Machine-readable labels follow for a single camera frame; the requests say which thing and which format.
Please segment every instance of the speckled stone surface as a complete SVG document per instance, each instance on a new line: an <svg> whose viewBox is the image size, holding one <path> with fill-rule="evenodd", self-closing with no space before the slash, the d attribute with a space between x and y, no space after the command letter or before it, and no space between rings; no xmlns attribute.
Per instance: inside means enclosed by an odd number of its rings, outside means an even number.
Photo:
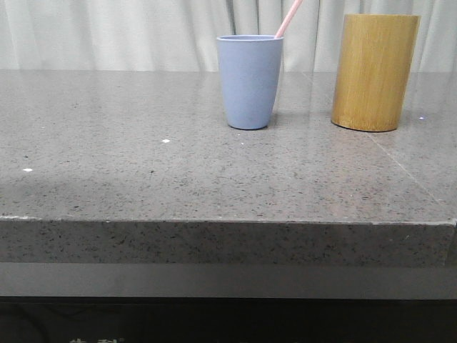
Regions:
<svg viewBox="0 0 457 343"><path fill-rule="evenodd" d="M384 134L330 123L334 74L284 75L258 131L226 124L214 73L0 77L4 262L446 263L450 74L414 76Z"/></svg>

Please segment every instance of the straw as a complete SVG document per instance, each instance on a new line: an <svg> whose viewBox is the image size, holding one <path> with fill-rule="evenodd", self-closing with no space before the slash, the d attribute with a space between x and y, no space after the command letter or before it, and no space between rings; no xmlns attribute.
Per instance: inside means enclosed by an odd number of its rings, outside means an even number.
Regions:
<svg viewBox="0 0 457 343"><path fill-rule="evenodd" d="M289 23L291 22L293 16L294 16L295 13L297 12L297 9L300 7L300 5L301 5L302 2L303 2L303 0L295 0L295 2L293 3L291 9L290 9L289 12L287 13L286 18L284 18L283 23L282 23L281 26L279 27L278 32L276 32L276 35L275 35L274 38L281 38L281 37L284 35L284 32L285 32L285 30L287 29L287 26L288 26Z"/></svg>

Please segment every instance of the blue cup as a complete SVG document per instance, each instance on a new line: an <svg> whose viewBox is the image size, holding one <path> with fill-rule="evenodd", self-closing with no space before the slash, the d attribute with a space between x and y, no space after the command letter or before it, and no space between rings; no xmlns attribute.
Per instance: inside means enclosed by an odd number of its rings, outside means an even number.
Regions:
<svg viewBox="0 0 457 343"><path fill-rule="evenodd" d="M228 125L244 130L267 126L278 88L283 39L267 35L221 36L217 43Z"/></svg>

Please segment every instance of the bamboo cup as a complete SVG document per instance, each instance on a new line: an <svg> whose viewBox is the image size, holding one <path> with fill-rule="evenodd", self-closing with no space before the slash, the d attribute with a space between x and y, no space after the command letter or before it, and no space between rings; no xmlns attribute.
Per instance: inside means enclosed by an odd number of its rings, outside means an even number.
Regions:
<svg viewBox="0 0 457 343"><path fill-rule="evenodd" d="M420 16L347 14L331 121L348 129L398 127Z"/></svg>

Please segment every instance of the curtain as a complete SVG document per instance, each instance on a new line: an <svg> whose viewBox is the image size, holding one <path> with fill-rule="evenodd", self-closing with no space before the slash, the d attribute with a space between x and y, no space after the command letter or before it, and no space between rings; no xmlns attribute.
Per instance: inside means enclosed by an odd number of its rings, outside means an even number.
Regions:
<svg viewBox="0 0 457 343"><path fill-rule="evenodd" d="M0 0L0 69L217 71L217 36L274 34L292 3ZM420 15L412 71L456 70L456 0L304 0L284 70L335 71L346 13Z"/></svg>

